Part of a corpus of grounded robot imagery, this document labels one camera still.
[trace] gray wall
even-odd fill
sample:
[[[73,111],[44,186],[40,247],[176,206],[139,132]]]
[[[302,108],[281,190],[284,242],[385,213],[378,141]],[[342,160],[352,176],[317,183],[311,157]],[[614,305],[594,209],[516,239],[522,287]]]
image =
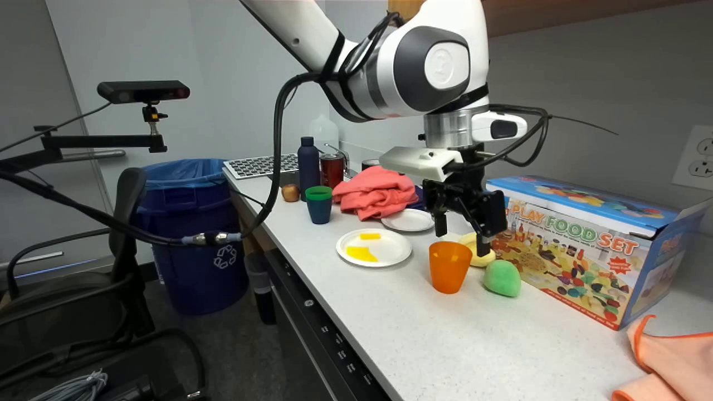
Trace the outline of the gray wall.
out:
[[[80,115],[43,0],[0,2],[0,53],[0,146],[33,134],[33,125],[57,125]],[[85,125],[72,125],[60,134],[85,132]],[[40,150],[40,144],[31,141],[0,154],[0,158],[36,150]],[[108,209],[108,196],[96,164],[50,165],[33,171],[72,199]],[[0,260],[10,260],[20,247],[31,244],[98,227],[78,213],[53,206],[12,183],[0,181],[0,194]],[[57,264],[110,255],[108,239],[52,249],[67,252],[67,256]]]
[[[360,40],[385,2],[321,5]],[[50,0],[50,10],[83,108],[96,102],[100,79],[181,79],[194,97],[165,102],[174,111],[165,158],[269,151],[274,97],[302,67],[237,0]],[[710,196],[671,179],[692,128],[713,125],[711,15],[711,2],[693,2],[496,39],[493,100],[540,105],[625,136],[556,120],[534,167],[498,165],[488,174],[546,174],[671,207]],[[298,91],[286,116],[288,150],[311,132],[321,105],[314,87]],[[90,125],[95,132],[141,129],[132,118],[110,111]],[[340,122],[357,158],[419,146],[419,118]],[[154,160],[132,151],[128,164]],[[103,174],[112,186],[116,167]]]

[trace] floor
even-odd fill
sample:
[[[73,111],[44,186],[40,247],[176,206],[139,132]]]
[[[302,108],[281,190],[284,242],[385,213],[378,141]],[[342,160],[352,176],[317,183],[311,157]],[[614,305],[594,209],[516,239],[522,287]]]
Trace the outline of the floor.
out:
[[[157,326],[186,330],[207,361],[213,401],[284,401],[286,375],[276,326],[265,326],[255,295],[207,316],[181,316],[165,287],[148,287]]]
[[[210,401],[284,401],[286,375],[281,359],[281,341],[276,326],[265,326],[256,311],[256,299],[248,291],[235,305],[206,314],[206,316],[181,316],[163,285],[151,281],[146,299],[150,303],[154,324],[161,328],[179,328],[194,340],[204,359],[207,361],[207,398]],[[157,354],[148,356],[139,353],[128,371],[136,380],[136,365],[148,365],[148,373],[165,375],[165,365],[174,369],[174,375],[186,390],[194,390],[196,364],[190,359],[179,341],[154,341],[161,344],[170,364],[161,364]],[[22,381],[15,389],[4,389],[0,401],[24,401],[53,384],[52,377]]]

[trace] red cup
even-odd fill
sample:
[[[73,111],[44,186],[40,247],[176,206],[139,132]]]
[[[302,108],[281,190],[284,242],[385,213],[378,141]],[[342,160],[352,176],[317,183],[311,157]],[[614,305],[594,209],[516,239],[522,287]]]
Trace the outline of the red cup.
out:
[[[329,188],[336,188],[344,181],[344,157],[321,157],[321,181]]]

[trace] orange cup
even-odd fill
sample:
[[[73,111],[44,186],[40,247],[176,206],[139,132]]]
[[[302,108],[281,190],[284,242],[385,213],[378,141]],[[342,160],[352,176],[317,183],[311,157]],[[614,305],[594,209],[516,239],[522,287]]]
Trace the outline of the orange cup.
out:
[[[429,247],[431,283],[443,295],[461,291],[472,252],[461,244],[438,242]]]

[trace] blue trash can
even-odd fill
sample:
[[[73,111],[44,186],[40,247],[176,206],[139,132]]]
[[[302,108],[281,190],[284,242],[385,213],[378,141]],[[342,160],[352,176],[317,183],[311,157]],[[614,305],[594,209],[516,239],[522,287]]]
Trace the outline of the blue trash can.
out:
[[[224,160],[194,158],[146,167],[148,186],[136,224],[158,237],[239,233]],[[174,308],[188,316],[235,305],[248,291],[244,247],[154,247]]]

